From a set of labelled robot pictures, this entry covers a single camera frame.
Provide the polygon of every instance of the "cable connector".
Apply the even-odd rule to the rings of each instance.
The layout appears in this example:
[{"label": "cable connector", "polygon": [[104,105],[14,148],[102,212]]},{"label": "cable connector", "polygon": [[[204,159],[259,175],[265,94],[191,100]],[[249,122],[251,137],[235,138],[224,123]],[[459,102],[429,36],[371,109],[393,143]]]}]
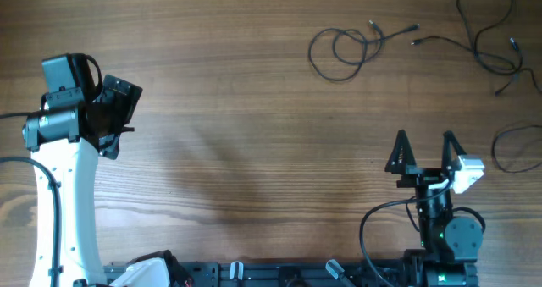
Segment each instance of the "cable connector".
[{"label": "cable connector", "polygon": [[511,37],[510,37],[510,43],[512,44],[512,48],[514,48],[516,52],[519,52],[519,46],[517,45],[516,41],[514,41],[514,39]]},{"label": "cable connector", "polygon": [[411,25],[408,28],[405,29],[405,32],[414,31],[420,28],[420,24]]},{"label": "cable connector", "polygon": [[416,46],[416,45],[419,45],[423,42],[422,39],[419,39],[419,40],[413,40],[410,44],[413,45],[413,46]]},{"label": "cable connector", "polygon": [[381,29],[372,21],[369,20],[369,24],[375,29],[376,31],[381,31]]}]

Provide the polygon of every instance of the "wooden table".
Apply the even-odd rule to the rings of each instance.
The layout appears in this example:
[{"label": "wooden table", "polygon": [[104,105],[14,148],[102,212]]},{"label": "wooden table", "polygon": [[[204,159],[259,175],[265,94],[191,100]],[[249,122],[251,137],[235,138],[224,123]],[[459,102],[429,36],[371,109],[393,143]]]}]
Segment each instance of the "wooden table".
[{"label": "wooden table", "polygon": [[[506,10],[506,0],[465,5],[475,28]],[[481,47],[513,58],[513,36],[537,70],[541,12],[540,0],[518,0],[515,18]],[[352,81],[318,78],[307,61],[311,38],[330,26],[373,37],[370,19],[388,34],[421,29],[388,41]],[[431,167],[440,165],[442,133],[453,130],[487,166],[467,194],[453,196],[487,220],[481,285],[538,285],[542,170],[499,172],[489,146],[509,123],[540,121],[541,96],[522,75],[494,97],[508,78],[448,44],[410,45],[426,35],[466,43],[455,0],[0,0],[0,113],[36,110],[46,92],[41,60],[64,52],[91,54],[104,74],[144,88],[135,133],[97,169],[104,264],[164,249],[182,261],[358,259],[363,214],[412,194],[384,172],[396,131],[406,130],[418,164]],[[347,41],[341,49],[360,51]],[[335,63],[329,39],[315,51],[332,75],[349,70]],[[0,121],[0,156],[29,154],[23,123]],[[505,152],[522,145],[509,143]],[[540,160],[539,149],[527,158]],[[0,180],[0,285],[26,285],[34,174],[3,165]],[[373,257],[419,247],[403,207],[375,214],[366,242]]]}]

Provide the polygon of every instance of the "wire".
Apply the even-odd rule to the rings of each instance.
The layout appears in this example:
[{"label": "wire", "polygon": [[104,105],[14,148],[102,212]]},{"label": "wire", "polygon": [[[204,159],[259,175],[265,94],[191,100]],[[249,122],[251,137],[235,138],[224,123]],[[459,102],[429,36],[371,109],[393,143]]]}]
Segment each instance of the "wire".
[{"label": "wire", "polygon": [[406,200],[402,200],[402,201],[391,201],[391,202],[383,203],[383,204],[381,204],[379,206],[376,206],[376,207],[372,208],[371,210],[369,210],[369,212],[365,213],[365,216],[363,216],[362,222],[359,225],[359,243],[360,243],[360,246],[362,248],[362,253],[365,256],[365,260],[366,260],[367,264],[374,271],[376,276],[378,278],[380,278],[389,287],[395,287],[395,286],[392,283],[390,283],[387,279],[384,279],[382,274],[380,274],[379,270],[376,268],[376,266],[374,266],[373,261],[371,261],[371,258],[367,254],[367,249],[365,249],[365,241],[363,240],[363,228],[365,227],[365,223],[367,222],[369,216],[371,216],[373,213],[377,212],[378,210],[381,210],[381,209],[386,208],[386,207],[393,207],[393,206],[398,206],[398,205],[401,205],[401,204],[419,203],[419,202],[425,202],[425,201],[433,200],[433,199],[438,198],[439,196],[445,194],[448,190],[450,190],[452,184],[453,184],[453,175],[449,177],[448,183],[446,184],[446,186],[441,191],[439,191],[438,193],[436,193],[436,194],[434,194],[432,196],[425,197],[425,198],[419,198],[419,199],[406,199]]},{"label": "wire", "polygon": [[53,194],[53,256],[51,260],[51,287],[58,286],[58,275],[60,274],[60,194],[58,193],[57,181],[53,174],[43,164],[28,157],[0,157],[0,163],[22,162],[32,164],[39,168],[49,181],[49,188]]},{"label": "wire", "polygon": [[96,61],[96,59],[94,59],[92,56],[88,54],[86,54],[85,57],[89,62],[91,62],[94,65],[94,67],[96,68],[96,72],[98,73],[98,84],[95,87],[96,93],[94,94],[94,96],[92,96],[92,99],[96,100],[98,96],[100,96],[103,90],[102,71],[100,70],[100,66],[98,66],[98,62]]},{"label": "wire", "polygon": [[485,232],[485,220],[479,212],[474,211],[470,207],[456,207],[455,209],[452,209],[451,212],[467,212],[473,215],[480,223],[480,226],[482,226],[482,233]]},{"label": "wire", "polygon": [[5,113],[0,114],[0,119],[13,118],[13,117],[28,117],[33,113]]},{"label": "wire", "polygon": [[495,138],[493,139],[493,142],[491,143],[491,159],[493,160],[493,163],[495,164],[495,166],[500,170],[500,171],[503,171],[505,173],[510,173],[510,174],[517,174],[517,173],[525,173],[525,172],[528,172],[530,170],[533,170],[537,167],[539,167],[540,165],[542,165],[542,161],[533,165],[532,167],[530,168],[524,168],[524,169],[519,169],[519,170],[508,170],[507,168],[504,168],[500,163],[499,163],[499,160],[497,159],[497,156],[496,156],[496,153],[495,153],[495,147],[497,145],[497,142],[499,141],[499,139],[501,139],[502,137],[504,137],[505,135],[509,135],[513,132],[516,132],[516,131],[521,131],[521,130],[528,130],[528,129],[542,129],[542,125],[538,125],[538,124],[531,124],[531,125],[527,125],[527,126],[521,126],[521,127],[516,127],[516,128],[513,128],[513,129],[510,129],[510,130],[504,130],[504,131],[501,131],[500,133],[498,133]]},{"label": "wire", "polygon": [[406,209],[406,215],[408,215],[408,219],[410,219],[412,226],[414,227],[416,232],[419,232],[420,228],[418,228],[418,226],[416,225],[416,222],[414,221],[414,218],[412,217],[412,213],[410,213],[410,209],[408,208],[408,203],[405,203],[405,209]]},{"label": "wire", "polygon": [[[534,78],[533,70],[531,68],[523,68],[523,55],[522,55],[521,49],[519,48],[518,44],[513,40],[513,38],[510,39],[510,43],[512,44],[512,48],[514,49],[514,51],[516,52],[516,55],[518,56],[519,62],[517,65],[515,65],[508,58],[503,58],[502,56],[499,56],[496,54],[481,52],[478,50],[478,40],[481,37],[482,33],[484,33],[487,30],[494,29],[495,27],[499,25],[502,25],[508,19],[508,17],[510,17],[515,5],[516,5],[516,0],[510,0],[510,5],[504,17],[502,17],[499,21],[495,22],[494,24],[489,25],[479,30],[473,37],[470,24],[468,23],[467,17],[465,16],[465,13],[463,12],[463,9],[462,9],[461,0],[456,0],[456,8],[459,14],[461,15],[463,24],[465,25],[465,31],[467,32],[469,46],[465,46],[461,44],[460,42],[454,41],[448,37],[443,37],[443,36],[427,36],[427,37],[412,41],[412,45],[419,45],[422,42],[437,40],[437,39],[448,41],[449,43],[455,46],[458,46],[463,50],[469,51],[474,56],[474,59],[476,59],[476,61],[480,64],[480,66],[488,70],[491,74],[502,75],[502,76],[511,75],[512,77],[510,78],[510,81],[508,81],[508,83],[504,85],[502,88],[495,91],[495,96],[499,96],[513,81],[516,80],[518,75],[520,75],[522,72],[525,72],[525,71],[531,74],[531,80],[533,81],[533,84],[536,90],[538,92],[542,92],[542,89],[539,88],[536,82],[536,79]],[[498,61],[500,64],[486,63],[484,58],[492,58],[495,61]]]},{"label": "wire", "polygon": [[[320,75],[324,79],[329,80],[329,81],[333,81],[333,82],[341,82],[341,81],[349,80],[349,79],[351,79],[351,78],[353,78],[354,76],[357,75],[357,73],[362,68],[364,63],[370,61],[371,59],[375,58],[379,54],[379,52],[382,50],[382,47],[384,46],[384,42],[386,40],[388,40],[388,39],[390,39],[390,38],[392,38],[394,36],[398,36],[400,34],[404,34],[404,33],[410,32],[410,31],[417,30],[419,28],[419,26],[420,26],[419,24],[411,25],[410,27],[406,28],[405,30],[401,30],[401,31],[396,32],[396,33],[394,33],[392,35],[389,35],[389,36],[384,36],[384,33],[382,32],[382,30],[372,20],[369,20],[369,24],[379,34],[379,39],[368,41],[367,38],[365,38],[365,36],[362,34],[362,32],[360,32],[359,30],[356,30],[356,29],[342,30],[342,29],[337,29],[337,28],[328,28],[328,29],[321,30],[317,35],[315,35],[312,38],[309,45],[308,45],[308,61],[311,63],[311,65],[314,68],[314,70],[316,71],[316,73],[318,73],[318,75]],[[333,39],[333,43],[331,45],[331,51],[333,52],[333,55],[335,56],[335,58],[337,58],[342,63],[348,64],[350,66],[356,66],[354,71],[350,75],[348,75],[346,77],[334,78],[334,77],[330,77],[330,76],[325,75],[324,73],[322,73],[322,71],[320,71],[320,69],[314,63],[314,60],[312,59],[312,46],[314,46],[314,44],[316,43],[316,40],[321,35],[323,35],[324,33],[328,33],[328,32],[331,32],[331,31],[336,33],[335,38]],[[342,58],[337,53],[337,48],[336,48],[337,47],[337,41],[342,36],[347,36],[347,37],[349,37],[350,39],[352,39],[353,41],[359,43],[362,46],[362,54],[361,54],[361,59],[359,61],[353,61],[352,62],[352,61],[346,60],[346,59]],[[374,43],[378,44],[377,50],[373,54],[371,54],[369,57],[367,57],[368,45],[374,44]]]}]

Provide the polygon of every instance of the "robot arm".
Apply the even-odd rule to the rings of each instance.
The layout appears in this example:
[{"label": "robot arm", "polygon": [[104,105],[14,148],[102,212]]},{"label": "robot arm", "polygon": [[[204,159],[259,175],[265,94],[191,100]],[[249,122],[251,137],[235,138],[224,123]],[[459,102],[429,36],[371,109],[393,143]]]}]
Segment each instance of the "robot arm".
[{"label": "robot arm", "polygon": [[[457,159],[451,159],[453,146]],[[460,207],[454,209],[451,194],[463,193],[484,175],[484,164],[479,157],[468,155],[451,131],[444,133],[444,148],[440,168],[418,168],[407,134],[400,130],[395,147],[385,168],[399,174],[398,188],[413,188],[421,244],[424,250],[407,250],[404,260],[411,268],[414,286],[478,286],[478,250],[482,245],[485,223],[475,211]],[[457,217],[456,211],[472,212],[481,226],[472,218]]]},{"label": "robot arm", "polygon": [[[88,61],[98,71],[96,86]],[[102,81],[96,61],[85,54],[49,58],[42,65],[49,92],[41,110],[27,118],[23,137],[32,159],[56,179],[59,199],[53,200],[55,189],[36,169],[38,239],[30,286],[72,287],[80,279],[105,284],[94,217],[98,156],[118,156],[119,137],[133,130],[125,126],[142,89],[111,75]]]}]

